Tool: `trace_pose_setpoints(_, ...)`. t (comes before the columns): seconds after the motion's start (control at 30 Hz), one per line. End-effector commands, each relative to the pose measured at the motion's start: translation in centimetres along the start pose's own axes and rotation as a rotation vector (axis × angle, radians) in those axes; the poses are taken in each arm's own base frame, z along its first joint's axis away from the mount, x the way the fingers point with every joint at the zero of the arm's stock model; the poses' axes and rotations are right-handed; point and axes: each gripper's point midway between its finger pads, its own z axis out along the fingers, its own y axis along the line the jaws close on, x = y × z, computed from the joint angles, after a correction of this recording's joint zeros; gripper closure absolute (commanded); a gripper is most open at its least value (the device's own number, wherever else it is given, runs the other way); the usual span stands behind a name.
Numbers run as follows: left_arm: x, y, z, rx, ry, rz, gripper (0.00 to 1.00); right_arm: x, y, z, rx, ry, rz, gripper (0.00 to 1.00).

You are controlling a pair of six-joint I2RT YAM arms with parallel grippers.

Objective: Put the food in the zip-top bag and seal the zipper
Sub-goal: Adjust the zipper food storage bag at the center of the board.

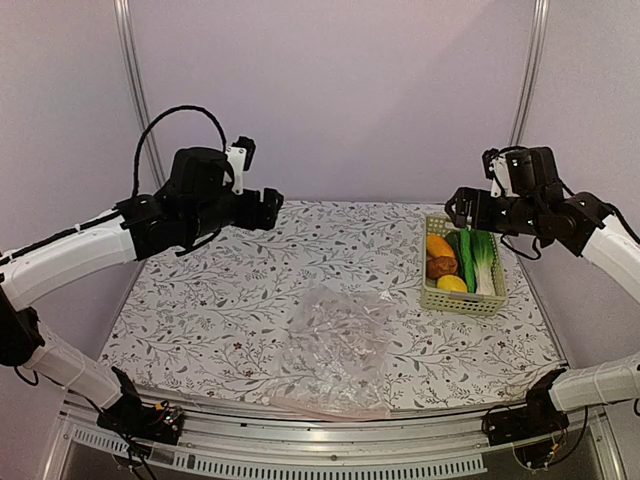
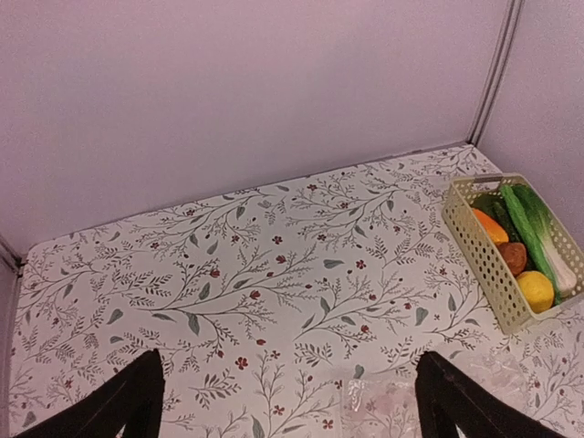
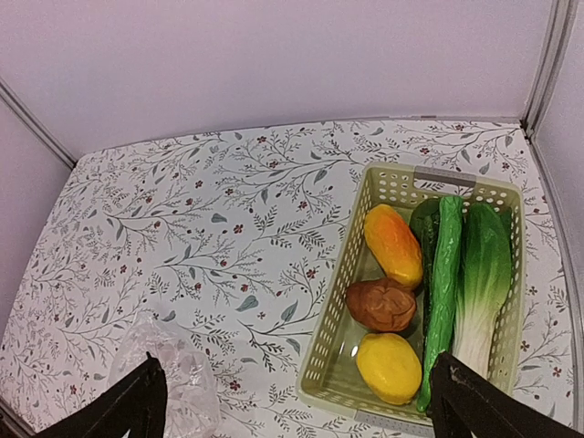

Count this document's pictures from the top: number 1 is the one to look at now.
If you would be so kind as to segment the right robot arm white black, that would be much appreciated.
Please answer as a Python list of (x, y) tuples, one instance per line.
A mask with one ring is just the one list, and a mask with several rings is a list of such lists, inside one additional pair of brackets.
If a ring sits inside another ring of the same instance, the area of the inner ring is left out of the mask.
[[(445, 204), (452, 223), (501, 235), (529, 235), (545, 248), (559, 242), (596, 266), (633, 299), (639, 297), (639, 238), (619, 209), (588, 192), (572, 192), (546, 147), (490, 149), (482, 156), (488, 190), (460, 187)], [(557, 412), (634, 400), (639, 396), (639, 356), (557, 370), (527, 393), (517, 427), (537, 436)]]

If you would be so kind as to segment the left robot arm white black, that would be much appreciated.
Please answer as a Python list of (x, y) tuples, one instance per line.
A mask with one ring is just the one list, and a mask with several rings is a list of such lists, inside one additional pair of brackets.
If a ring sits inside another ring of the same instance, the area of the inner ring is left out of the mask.
[(233, 226), (274, 228), (284, 197), (247, 190), (253, 157), (242, 141), (223, 150), (179, 150), (169, 179), (154, 194), (135, 194), (111, 210), (1, 258), (1, 363), (23, 366), (86, 397), (128, 434), (148, 426), (134, 386), (40, 324), (33, 304), (47, 294), (112, 266), (168, 249), (187, 255)]

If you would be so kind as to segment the green toy cucumber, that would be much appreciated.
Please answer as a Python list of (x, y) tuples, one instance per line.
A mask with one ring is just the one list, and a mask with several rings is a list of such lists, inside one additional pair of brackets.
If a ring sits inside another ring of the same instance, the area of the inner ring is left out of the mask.
[(465, 265), (461, 251), (460, 233), (457, 230), (452, 230), (446, 234), (445, 240), (450, 245), (455, 254), (455, 258), (458, 263), (457, 275), (461, 279), (466, 281)]

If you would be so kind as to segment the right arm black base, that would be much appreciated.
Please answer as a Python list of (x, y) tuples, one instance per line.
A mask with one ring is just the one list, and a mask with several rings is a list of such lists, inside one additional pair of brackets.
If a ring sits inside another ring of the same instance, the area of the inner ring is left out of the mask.
[(522, 466), (530, 469), (549, 467), (569, 427), (567, 414), (556, 409), (549, 393), (553, 382), (564, 372), (565, 369), (561, 368), (545, 374), (527, 391), (523, 406), (490, 408), (481, 423), (481, 431), (489, 444), (502, 445), (559, 433), (559, 440), (547, 440), (541, 446), (516, 449), (516, 460)]

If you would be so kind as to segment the clear pink zip top bag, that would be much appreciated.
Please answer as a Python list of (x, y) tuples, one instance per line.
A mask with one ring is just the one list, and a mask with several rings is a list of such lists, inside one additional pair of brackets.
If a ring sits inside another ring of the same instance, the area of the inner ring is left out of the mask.
[(300, 301), (265, 387), (269, 404), (314, 420), (386, 420), (388, 323), (396, 307), (387, 290), (343, 293), (325, 285)]

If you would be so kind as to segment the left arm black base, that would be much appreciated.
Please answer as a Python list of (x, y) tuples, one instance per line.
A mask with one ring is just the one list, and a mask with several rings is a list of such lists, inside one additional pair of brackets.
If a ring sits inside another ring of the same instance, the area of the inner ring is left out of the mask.
[(116, 367), (111, 370), (120, 382), (121, 397), (100, 410), (97, 425), (123, 436), (177, 445), (184, 425), (183, 409), (167, 400), (144, 405), (129, 377)]

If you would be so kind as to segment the green white toy bok choy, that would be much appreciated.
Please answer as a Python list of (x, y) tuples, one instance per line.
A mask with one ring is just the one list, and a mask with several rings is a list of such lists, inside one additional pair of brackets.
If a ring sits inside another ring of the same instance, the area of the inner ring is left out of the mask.
[(491, 233), (475, 229), (461, 229), (460, 241), (469, 293), (493, 296), (495, 286), (492, 267), (495, 260)]

